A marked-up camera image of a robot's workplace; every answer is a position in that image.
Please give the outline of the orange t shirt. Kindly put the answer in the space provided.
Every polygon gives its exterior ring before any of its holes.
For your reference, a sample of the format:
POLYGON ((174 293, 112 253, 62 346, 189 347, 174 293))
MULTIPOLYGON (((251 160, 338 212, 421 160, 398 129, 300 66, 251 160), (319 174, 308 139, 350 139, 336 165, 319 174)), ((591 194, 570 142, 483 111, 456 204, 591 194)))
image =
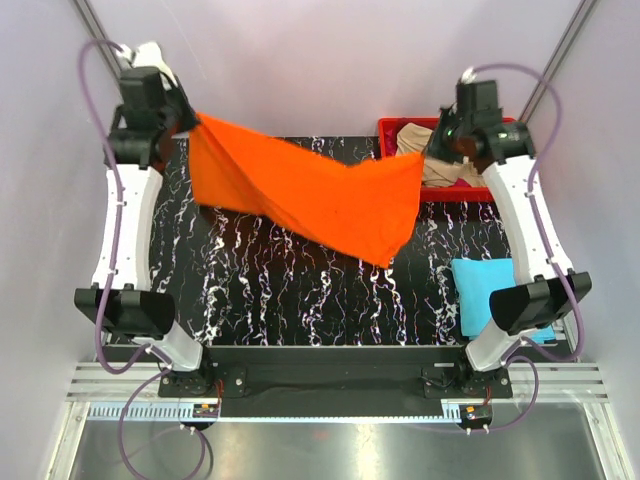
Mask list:
POLYGON ((420 154, 348 166, 205 114, 198 118, 188 154, 197 204, 266 216, 383 268, 410 240, 420 203, 420 154))

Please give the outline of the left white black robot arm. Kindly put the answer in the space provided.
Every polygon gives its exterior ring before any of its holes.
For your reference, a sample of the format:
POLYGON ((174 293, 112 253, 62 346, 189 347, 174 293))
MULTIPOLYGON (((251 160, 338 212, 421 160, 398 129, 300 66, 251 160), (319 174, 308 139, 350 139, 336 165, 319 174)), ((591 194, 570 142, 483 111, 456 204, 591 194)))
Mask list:
POLYGON ((179 80, 157 66, 133 67, 119 79, 122 102, 106 137, 108 201, 103 243, 88 288, 74 304, 101 331, 159 353, 196 396, 215 386, 204 351, 176 319, 176 303, 153 290, 149 251, 154 208, 171 157, 172 138, 198 121, 179 80))

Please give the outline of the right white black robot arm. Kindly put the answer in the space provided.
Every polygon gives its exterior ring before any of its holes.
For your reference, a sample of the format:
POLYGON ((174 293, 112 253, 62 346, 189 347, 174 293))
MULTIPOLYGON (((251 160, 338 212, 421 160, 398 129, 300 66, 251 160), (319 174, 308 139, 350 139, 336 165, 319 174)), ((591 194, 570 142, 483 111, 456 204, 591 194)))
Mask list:
POLYGON ((447 163, 469 162, 482 175, 503 221, 514 262, 514 286, 489 297, 488 324, 464 350, 454 384, 476 396, 524 336, 566 316, 590 291, 555 232, 536 171, 527 126, 507 122, 493 80, 459 80, 456 100, 441 110, 425 154, 447 163))

